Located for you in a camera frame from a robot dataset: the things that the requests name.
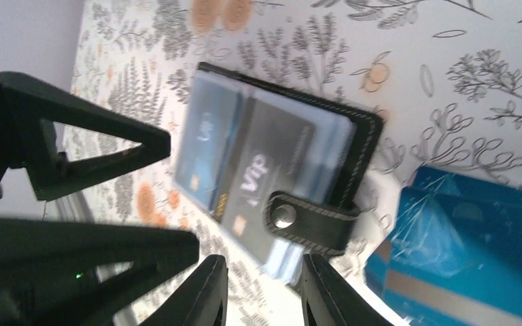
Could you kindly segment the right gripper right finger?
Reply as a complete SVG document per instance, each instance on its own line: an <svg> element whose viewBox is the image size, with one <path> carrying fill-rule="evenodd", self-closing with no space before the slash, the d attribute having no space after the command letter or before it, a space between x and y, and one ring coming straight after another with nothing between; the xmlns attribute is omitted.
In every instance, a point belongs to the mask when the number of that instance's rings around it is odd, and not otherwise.
<svg viewBox="0 0 522 326"><path fill-rule="evenodd" d="M321 255L303 255L300 287L305 325L392 324L367 303Z"/></svg>

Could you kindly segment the black VIP logo card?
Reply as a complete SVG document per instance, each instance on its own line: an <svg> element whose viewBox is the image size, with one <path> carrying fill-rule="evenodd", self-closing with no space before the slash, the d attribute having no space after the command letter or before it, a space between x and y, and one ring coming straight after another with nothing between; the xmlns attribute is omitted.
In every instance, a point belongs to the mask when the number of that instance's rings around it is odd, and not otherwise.
<svg viewBox="0 0 522 326"><path fill-rule="evenodd" d="M315 134L313 122L251 98L220 181L213 218L259 263L271 259L276 238L264 208L272 192L295 188Z"/></svg>

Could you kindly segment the blue VIP card front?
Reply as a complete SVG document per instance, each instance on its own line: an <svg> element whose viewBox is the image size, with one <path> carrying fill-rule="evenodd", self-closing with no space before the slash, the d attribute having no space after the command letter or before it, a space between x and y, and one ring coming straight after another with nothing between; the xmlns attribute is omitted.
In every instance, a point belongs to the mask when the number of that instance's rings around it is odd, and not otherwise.
<svg viewBox="0 0 522 326"><path fill-rule="evenodd" d="M212 207L242 104L236 83L204 71L195 73L173 180L206 211Z"/></svg>

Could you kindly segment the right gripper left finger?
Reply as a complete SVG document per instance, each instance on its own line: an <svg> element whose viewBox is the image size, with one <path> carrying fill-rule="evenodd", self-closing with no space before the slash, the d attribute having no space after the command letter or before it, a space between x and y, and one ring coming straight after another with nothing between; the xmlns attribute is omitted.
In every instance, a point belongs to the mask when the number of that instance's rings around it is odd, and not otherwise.
<svg viewBox="0 0 522 326"><path fill-rule="evenodd" d="M209 255L142 325L225 326L228 268L222 255Z"/></svg>

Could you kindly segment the black leather card holder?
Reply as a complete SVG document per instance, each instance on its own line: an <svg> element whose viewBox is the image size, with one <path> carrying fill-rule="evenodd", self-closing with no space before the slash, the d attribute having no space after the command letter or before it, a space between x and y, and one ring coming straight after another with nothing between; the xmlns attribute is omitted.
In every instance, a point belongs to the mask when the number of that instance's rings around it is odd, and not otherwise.
<svg viewBox="0 0 522 326"><path fill-rule="evenodd" d="M245 119L249 99L262 99L315 125L315 134L295 188L290 192L272 192L264 208L265 228L276 238L270 261L265 265L256 261L222 226L270 277L287 285L295 285L300 278L303 255L319 253L326 257L338 257L345 253L360 214L354 198L380 139L382 119L368 111L207 62L200 62L195 73L198 71L222 76L236 83L243 95L240 120L226 152L226 162L222 166L212 207L206 211L197 205L215 222L213 208L222 173Z"/></svg>

